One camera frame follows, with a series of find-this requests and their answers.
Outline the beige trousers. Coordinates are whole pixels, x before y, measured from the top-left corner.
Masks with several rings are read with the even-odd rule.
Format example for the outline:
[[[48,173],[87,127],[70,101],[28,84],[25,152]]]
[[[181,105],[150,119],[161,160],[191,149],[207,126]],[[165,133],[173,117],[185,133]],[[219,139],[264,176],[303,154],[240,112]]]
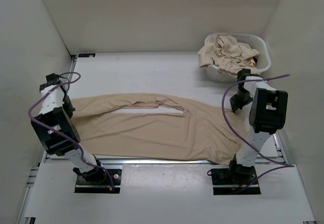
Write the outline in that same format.
[[[230,110],[187,98],[130,93],[72,103],[81,144],[94,155],[227,165],[247,135],[244,120]]]

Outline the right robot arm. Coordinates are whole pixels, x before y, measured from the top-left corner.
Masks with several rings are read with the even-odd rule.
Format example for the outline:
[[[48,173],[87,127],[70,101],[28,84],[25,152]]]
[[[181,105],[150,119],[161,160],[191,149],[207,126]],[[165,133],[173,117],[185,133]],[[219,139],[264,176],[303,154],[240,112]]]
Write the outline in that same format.
[[[247,183],[252,178],[258,153],[286,121],[288,93],[269,86],[261,79],[250,69],[242,69],[237,74],[237,93],[229,100],[232,112],[251,105],[248,115],[249,143],[242,145],[230,161],[227,171],[228,179],[235,184]]]

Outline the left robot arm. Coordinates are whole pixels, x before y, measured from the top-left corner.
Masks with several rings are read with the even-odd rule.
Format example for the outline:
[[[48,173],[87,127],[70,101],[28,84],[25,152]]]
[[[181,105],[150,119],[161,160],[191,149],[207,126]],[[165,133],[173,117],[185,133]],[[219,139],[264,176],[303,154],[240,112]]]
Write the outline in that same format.
[[[87,182],[101,184],[107,180],[108,173],[99,159],[80,144],[80,136],[71,121],[75,108],[65,87],[72,82],[64,75],[49,74],[47,81],[39,86],[42,97],[28,110],[31,125],[49,155],[69,160],[77,175]]]

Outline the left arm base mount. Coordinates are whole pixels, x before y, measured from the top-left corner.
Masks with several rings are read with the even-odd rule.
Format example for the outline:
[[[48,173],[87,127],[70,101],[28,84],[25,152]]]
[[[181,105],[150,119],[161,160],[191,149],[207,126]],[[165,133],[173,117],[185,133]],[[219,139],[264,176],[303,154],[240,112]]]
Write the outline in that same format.
[[[78,174],[74,192],[82,194],[119,194],[122,181],[122,169],[113,168],[108,171],[112,178],[113,188],[110,186],[110,178],[105,176],[105,174],[96,181],[87,181]]]

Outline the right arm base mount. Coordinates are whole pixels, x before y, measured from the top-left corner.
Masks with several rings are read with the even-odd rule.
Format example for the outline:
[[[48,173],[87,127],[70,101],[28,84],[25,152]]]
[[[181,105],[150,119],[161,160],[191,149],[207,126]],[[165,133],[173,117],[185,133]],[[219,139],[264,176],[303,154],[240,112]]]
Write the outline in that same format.
[[[261,195],[258,181],[252,183],[257,177],[254,168],[247,174],[234,173],[230,175],[228,168],[213,168],[207,172],[211,177],[213,195]]]

